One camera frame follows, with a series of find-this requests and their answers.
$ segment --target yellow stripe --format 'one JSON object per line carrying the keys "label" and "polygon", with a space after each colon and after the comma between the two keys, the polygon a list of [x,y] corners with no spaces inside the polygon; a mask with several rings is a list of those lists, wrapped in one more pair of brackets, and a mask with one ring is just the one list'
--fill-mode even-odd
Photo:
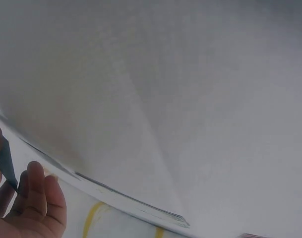
{"label": "yellow stripe", "polygon": [[90,212],[88,213],[85,226],[83,227],[83,233],[82,233],[82,238],[87,238],[90,226],[92,224],[92,219],[95,216],[96,211],[101,207],[102,205],[105,205],[104,202],[98,202],[96,205],[94,205],[91,209]]}
{"label": "yellow stripe", "polygon": [[154,238],[162,238],[164,230],[162,228],[157,227]]}

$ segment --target white sheet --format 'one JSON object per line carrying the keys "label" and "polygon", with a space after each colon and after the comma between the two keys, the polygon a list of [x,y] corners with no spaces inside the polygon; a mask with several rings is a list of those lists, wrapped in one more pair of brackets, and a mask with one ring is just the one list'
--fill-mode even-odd
{"label": "white sheet", "polygon": [[302,237],[301,5],[2,2],[0,108],[199,236]]}

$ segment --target white surface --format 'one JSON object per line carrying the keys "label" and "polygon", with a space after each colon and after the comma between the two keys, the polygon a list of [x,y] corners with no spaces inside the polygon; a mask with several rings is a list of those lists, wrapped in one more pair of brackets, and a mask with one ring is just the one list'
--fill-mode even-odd
{"label": "white surface", "polygon": [[189,224],[179,216],[150,207],[142,202],[128,198],[123,194],[116,193],[105,186],[90,182],[87,179],[78,176],[67,166],[62,166],[57,161],[53,160],[53,158],[50,158],[38,149],[35,149],[28,143],[24,142],[26,139],[30,138],[27,138],[24,132],[17,131],[17,129],[9,124],[8,120],[3,118],[1,115],[0,127],[2,128],[3,135],[9,140],[10,144],[13,145],[11,146],[11,151],[14,153],[13,158],[17,158],[16,161],[14,161],[17,175],[21,174],[22,171],[26,169],[29,161],[36,160],[47,170],[51,171],[51,173],[54,173],[62,180],[101,202],[106,202],[112,207],[150,224],[179,234],[196,237],[196,235],[189,229]]}
{"label": "white surface", "polygon": [[[58,172],[55,175],[63,174],[18,139],[2,121],[0,121],[0,126],[3,135],[10,142],[14,170],[18,181],[20,174],[27,169],[28,163],[32,160],[39,161],[46,168],[46,176],[54,171]],[[61,179],[59,179],[59,183],[67,204],[67,226],[63,238],[139,238],[141,236],[146,238],[182,238],[181,235],[164,231],[162,228],[157,228],[121,212]],[[16,194],[10,202],[7,213],[12,207],[15,196]]]}
{"label": "white surface", "polygon": [[0,108],[207,238],[302,238],[302,5],[0,2]]}

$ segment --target hand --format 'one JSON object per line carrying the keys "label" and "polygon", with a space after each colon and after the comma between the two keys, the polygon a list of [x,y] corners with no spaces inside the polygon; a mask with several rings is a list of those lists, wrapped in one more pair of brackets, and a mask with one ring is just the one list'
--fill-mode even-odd
{"label": "hand", "polygon": [[56,179],[45,178],[43,167],[33,161],[22,173],[18,190],[11,211],[2,218],[14,190],[7,182],[0,188],[0,238],[61,238],[66,202]]}

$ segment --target gray object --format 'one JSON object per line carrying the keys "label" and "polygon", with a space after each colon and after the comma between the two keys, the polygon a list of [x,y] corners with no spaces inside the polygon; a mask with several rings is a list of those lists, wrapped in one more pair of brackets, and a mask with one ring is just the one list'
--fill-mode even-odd
{"label": "gray object", "polygon": [[16,192],[17,180],[15,178],[14,167],[11,157],[10,144],[7,139],[3,137],[2,148],[0,150],[0,171],[6,178],[7,182],[14,188]]}

